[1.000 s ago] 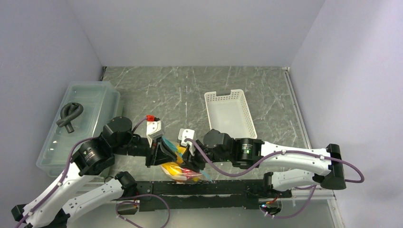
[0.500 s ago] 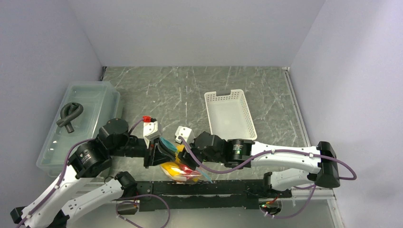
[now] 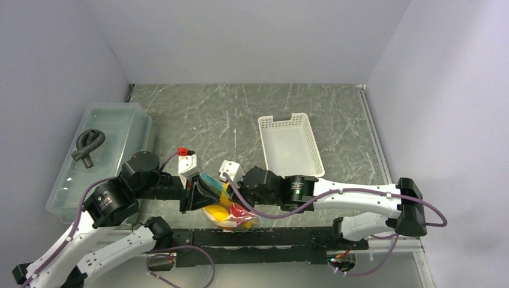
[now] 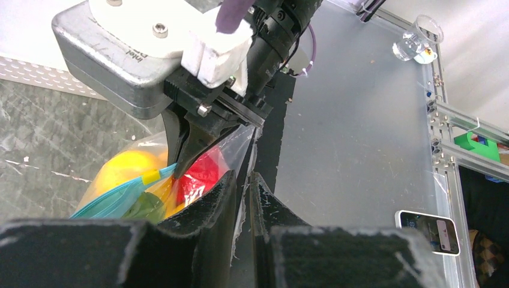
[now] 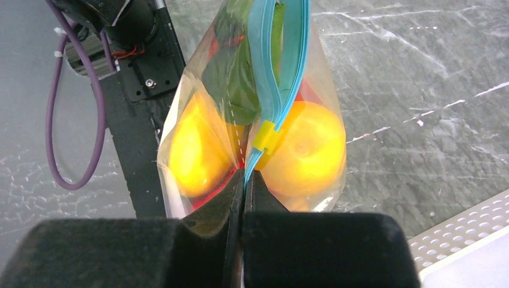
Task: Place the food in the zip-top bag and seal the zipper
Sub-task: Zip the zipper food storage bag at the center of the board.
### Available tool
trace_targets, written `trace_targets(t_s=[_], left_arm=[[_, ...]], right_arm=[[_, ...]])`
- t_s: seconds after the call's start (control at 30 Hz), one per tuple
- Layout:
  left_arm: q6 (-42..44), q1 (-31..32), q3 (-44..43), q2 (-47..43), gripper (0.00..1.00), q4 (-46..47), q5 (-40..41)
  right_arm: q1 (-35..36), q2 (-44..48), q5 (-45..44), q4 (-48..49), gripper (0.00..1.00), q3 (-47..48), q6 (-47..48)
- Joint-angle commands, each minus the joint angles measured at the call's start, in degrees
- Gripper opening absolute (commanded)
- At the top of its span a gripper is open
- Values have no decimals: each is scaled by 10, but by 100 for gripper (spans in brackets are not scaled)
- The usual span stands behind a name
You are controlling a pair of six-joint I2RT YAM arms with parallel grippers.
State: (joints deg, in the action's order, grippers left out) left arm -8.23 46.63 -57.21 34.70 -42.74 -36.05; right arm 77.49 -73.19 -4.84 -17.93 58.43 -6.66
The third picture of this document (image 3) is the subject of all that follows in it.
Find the yellow lemon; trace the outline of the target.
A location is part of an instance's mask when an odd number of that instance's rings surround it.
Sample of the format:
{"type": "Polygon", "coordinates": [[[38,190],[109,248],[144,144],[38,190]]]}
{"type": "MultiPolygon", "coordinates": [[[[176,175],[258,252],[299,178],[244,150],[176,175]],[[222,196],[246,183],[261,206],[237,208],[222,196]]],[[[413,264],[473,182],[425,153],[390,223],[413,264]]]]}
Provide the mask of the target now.
{"type": "Polygon", "coordinates": [[[229,184],[221,182],[220,205],[227,208],[230,207],[232,204],[232,202],[229,200],[228,188],[229,184]]]}

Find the yellow fruit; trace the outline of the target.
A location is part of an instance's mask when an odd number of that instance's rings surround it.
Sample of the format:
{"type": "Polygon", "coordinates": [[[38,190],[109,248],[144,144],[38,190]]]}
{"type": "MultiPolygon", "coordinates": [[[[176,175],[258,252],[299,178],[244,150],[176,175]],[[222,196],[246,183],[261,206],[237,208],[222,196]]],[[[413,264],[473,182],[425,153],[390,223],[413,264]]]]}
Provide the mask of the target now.
{"type": "Polygon", "coordinates": [[[221,205],[209,205],[202,210],[210,220],[217,222],[228,220],[230,217],[230,212],[221,205]]]}

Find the red bell pepper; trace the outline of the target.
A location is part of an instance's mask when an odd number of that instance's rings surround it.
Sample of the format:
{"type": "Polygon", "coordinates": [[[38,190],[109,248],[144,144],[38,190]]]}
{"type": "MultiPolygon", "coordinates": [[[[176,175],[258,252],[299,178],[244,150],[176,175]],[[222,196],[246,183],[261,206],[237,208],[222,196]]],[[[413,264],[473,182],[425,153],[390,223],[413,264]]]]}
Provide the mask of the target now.
{"type": "Polygon", "coordinates": [[[243,206],[233,203],[229,207],[230,219],[236,223],[254,222],[257,215],[246,210],[243,206]]]}

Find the clear zip top bag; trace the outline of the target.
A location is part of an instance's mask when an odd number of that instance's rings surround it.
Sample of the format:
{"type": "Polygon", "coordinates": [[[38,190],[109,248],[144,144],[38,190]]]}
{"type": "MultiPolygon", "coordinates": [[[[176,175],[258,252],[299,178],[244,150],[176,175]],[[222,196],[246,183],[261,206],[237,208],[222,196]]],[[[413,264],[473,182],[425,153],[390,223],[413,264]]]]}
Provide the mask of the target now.
{"type": "Polygon", "coordinates": [[[231,202],[227,189],[229,184],[218,181],[202,172],[201,178],[206,185],[220,195],[219,204],[208,205],[202,212],[210,222],[224,230],[249,230],[256,227],[268,227],[268,220],[245,210],[240,204],[231,202]]]}

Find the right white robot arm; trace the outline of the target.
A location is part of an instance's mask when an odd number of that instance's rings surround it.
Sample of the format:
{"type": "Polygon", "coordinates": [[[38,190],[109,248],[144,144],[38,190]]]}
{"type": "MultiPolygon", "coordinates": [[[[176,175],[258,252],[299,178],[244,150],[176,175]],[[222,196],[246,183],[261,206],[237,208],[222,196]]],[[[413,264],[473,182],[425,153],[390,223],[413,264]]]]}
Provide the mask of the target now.
{"type": "Polygon", "coordinates": [[[239,181],[232,175],[230,171],[220,173],[230,185],[230,200],[262,217],[279,219],[329,209],[338,212],[330,234],[338,249],[385,232],[427,235],[423,195],[411,178],[400,178],[396,184],[357,185],[305,175],[281,177],[258,166],[239,181]]]}

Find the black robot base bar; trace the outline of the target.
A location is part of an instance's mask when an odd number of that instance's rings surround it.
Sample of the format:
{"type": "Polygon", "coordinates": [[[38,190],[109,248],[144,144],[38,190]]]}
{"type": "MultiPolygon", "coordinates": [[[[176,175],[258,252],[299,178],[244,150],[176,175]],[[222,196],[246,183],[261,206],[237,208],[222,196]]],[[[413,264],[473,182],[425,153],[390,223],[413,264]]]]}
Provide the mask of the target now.
{"type": "Polygon", "coordinates": [[[347,241],[330,227],[255,228],[246,232],[221,229],[174,229],[169,242],[157,243],[150,252],[177,247],[179,268],[216,264],[305,262],[323,265],[336,251],[367,250],[363,239],[347,241]]]}

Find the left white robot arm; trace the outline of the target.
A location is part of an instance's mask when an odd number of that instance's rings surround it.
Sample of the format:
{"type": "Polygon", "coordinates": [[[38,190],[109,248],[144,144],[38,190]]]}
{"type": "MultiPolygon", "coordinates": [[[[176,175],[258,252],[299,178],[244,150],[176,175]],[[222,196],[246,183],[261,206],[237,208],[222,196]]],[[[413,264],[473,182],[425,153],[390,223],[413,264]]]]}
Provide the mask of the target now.
{"type": "Polygon", "coordinates": [[[177,200],[185,213],[217,204],[220,194],[202,178],[198,156],[175,151],[179,174],[164,172],[153,152],[140,151],[116,177],[91,184],[82,195],[76,218],[67,231],[37,260],[19,264],[13,277],[20,287],[83,287],[140,253],[170,258],[174,250],[191,249],[161,217],[151,217],[125,238],[94,251],[102,238],[139,211],[139,201],[177,200]]]}

